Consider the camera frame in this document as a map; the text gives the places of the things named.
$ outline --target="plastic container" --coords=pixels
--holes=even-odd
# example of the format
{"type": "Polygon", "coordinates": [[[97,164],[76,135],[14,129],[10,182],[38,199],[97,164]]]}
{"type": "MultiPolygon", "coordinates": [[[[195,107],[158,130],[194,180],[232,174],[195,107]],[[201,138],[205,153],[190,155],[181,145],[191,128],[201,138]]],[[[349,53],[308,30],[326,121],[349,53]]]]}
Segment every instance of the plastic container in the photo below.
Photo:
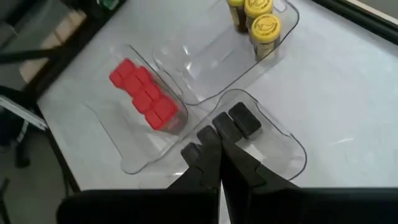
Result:
{"type": "Polygon", "coordinates": [[[164,158],[148,166],[157,175],[148,177],[140,187],[167,187],[177,180],[188,168],[181,150],[190,143],[200,146],[198,133],[207,126],[216,130],[213,120],[221,113],[230,114],[231,108],[241,103],[257,118],[261,129],[241,138],[236,144],[285,179],[292,180],[301,174],[307,165],[307,153],[303,146],[249,93],[233,89],[226,91],[215,109],[179,140],[164,158]]]}
{"type": "Polygon", "coordinates": [[[125,58],[109,79],[132,97],[132,104],[153,130],[178,135],[185,126],[187,115],[180,101],[160,88],[145,66],[125,58]]]}
{"type": "MultiPolygon", "coordinates": [[[[101,75],[86,85],[89,91],[86,94],[85,105],[95,113],[118,149],[122,157],[122,170],[128,174],[136,174],[149,163],[162,158],[181,136],[186,135],[199,122],[199,118],[196,117],[198,110],[195,113],[188,110],[131,46],[122,45],[112,51],[112,60],[98,72],[101,75]],[[140,92],[146,85],[132,94],[116,88],[109,79],[109,74],[113,73],[113,70],[125,59],[132,61],[137,68],[145,67],[152,75],[153,81],[150,83],[156,83],[161,92],[178,108],[177,115],[163,128],[157,130],[155,127],[157,121],[153,122],[152,118],[155,116],[151,110],[139,110],[142,106],[138,106],[140,103],[136,100],[140,99],[140,92]]],[[[155,102],[153,110],[156,110],[159,103],[164,102],[161,100],[155,102]]],[[[165,111],[164,105],[160,108],[160,113],[165,111]]]]}
{"type": "Polygon", "coordinates": [[[282,23],[280,44],[274,50],[278,54],[258,62],[249,36],[236,32],[228,3],[217,1],[154,49],[157,66],[168,75],[165,82],[186,105],[197,105],[227,88],[246,88],[284,57],[289,48],[286,38],[299,21],[298,11],[285,0],[274,0],[273,13],[282,23]]]}

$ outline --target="floor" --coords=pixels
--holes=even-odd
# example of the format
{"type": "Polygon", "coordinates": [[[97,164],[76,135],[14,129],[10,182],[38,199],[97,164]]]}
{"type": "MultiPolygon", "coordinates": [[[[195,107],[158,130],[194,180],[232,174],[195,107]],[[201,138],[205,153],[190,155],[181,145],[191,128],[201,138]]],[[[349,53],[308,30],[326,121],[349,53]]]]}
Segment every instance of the floor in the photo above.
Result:
{"type": "Polygon", "coordinates": [[[56,223],[55,212],[65,188],[61,168],[46,137],[39,133],[31,137],[31,165],[26,169],[16,169],[13,151],[1,153],[3,150],[0,149],[0,177],[11,180],[5,196],[11,223],[56,223]]]}
{"type": "Polygon", "coordinates": [[[391,0],[359,0],[359,1],[389,16],[398,18],[398,10],[397,10],[398,1],[391,1],[391,0]]]}

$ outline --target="red block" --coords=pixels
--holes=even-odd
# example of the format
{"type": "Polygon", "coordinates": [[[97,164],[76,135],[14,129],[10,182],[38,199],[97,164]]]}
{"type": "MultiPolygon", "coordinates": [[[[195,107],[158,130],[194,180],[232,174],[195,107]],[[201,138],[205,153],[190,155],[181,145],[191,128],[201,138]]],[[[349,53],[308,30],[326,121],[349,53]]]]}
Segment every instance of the red block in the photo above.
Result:
{"type": "Polygon", "coordinates": [[[134,74],[141,81],[141,83],[152,82],[152,74],[148,71],[148,69],[146,69],[146,67],[140,66],[136,69],[134,74]]]}
{"type": "Polygon", "coordinates": [[[135,97],[135,95],[140,91],[141,88],[142,83],[134,75],[130,75],[123,80],[123,89],[131,97],[135,97]]]}
{"type": "Polygon", "coordinates": [[[178,112],[177,105],[166,96],[155,103],[153,110],[164,123],[169,122],[178,112]]]}
{"type": "Polygon", "coordinates": [[[123,79],[117,71],[113,71],[109,76],[109,79],[117,88],[123,89],[123,79]]]}
{"type": "Polygon", "coordinates": [[[136,107],[140,114],[152,108],[153,101],[150,96],[144,91],[140,91],[133,99],[132,104],[136,107]]]}
{"type": "Polygon", "coordinates": [[[144,85],[144,89],[153,101],[158,100],[163,95],[159,87],[155,83],[146,83],[144,85]]]}
{"type": "Polygon", "coordinates": [[[130,61],[130,59],[126,58],[122,61],[122,63],[119,64],[119,66],[116,68],[116,71],[120,74],[120,76],[124,79],[127,76],[129,76],[132,72],[134,72],[136,69],[135,64],[130,61]]]}
{"type": "Polygon", "coordinates": [[[160,130],[164,125],[161,118],[153,110],[145,113],[145,119],[154,130],[160,130]]]}

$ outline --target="black metal frame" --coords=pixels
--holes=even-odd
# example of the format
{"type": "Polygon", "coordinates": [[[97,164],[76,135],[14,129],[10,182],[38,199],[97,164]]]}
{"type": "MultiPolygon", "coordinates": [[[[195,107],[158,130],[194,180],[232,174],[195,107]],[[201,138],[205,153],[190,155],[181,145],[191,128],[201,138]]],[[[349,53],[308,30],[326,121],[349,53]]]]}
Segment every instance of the black metal frame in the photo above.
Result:
{"type": "MultiPolygon", "coordinates": [[[[47,50],[27,50],[23,52],[0,54],[0,64],[20,62],[35,58],[48,58],[48,62],[22,90],[26,96],[37,101],[47,88],[59,77],[61,72],[69,65],[70,62],[72,62],[85,45],[88,44],[94,35],[125,2],[126,0],[120,0],[118,6],[112,11],[105,9],[100,11],[98,8],[84,8],[87,15],[86,19],[62,46],[47,50]]],[[[40,109],[36,107],[35,110],[36,113],[43,118],[40,109]]],[[[48,129],[45,134],[50,141],[53,152],[72,190],[74,192],[81,191],[53,134],[51,133],[51,130],[48,129]]]]}
{"type": "Polygon", "coordinates": [[[10,183],[8,178],[5,178],[0,185],[0,217],[4,224],[10,224],[10,218],[8,215],[6,204],[4,203],[4,194],[6,193],[7,187],[10,183]]]}
{"type": "Polygon", "coordinates": [[[398,44],[398,25],[385,20],[346,0],[313,0],[361,27],[398,44]]]}

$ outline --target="black block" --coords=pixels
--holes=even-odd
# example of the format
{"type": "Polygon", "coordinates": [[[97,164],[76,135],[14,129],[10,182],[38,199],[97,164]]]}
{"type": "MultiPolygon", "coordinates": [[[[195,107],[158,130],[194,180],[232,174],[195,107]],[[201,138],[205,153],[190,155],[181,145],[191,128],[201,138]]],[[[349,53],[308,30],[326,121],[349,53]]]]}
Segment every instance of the black block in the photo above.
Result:
{"type": "Polygon", "coordinates": [[[222,112],[215,119],[213,119],[212,123],[222,139],[236,143],[243,138],[241,131],[238,129],[238,127],[236,127],[234,121],[225,112],[222,112]]]}
{"type": "Polygon", "coordinates": [[[239,102],[233,106],[228,114],[233,119],[237,127],[242,131],[243,136],[249,139],[252,134],[261,128],[260,121],[250,112],[250,110],[239,102]]]}
{"type": "Polygon", "coordinates": [[[194,164],[200,156],[200,146],[190,142],[181,150],[181,156],[184,158],[188,166],[194,164]]]}
{"type": "Polygon", "coordinates": [[[202,130],[197,132],[197,136],[201,144],[204,146],[221,144],[220,136],[210,125],[205,126],[202,130]]]}

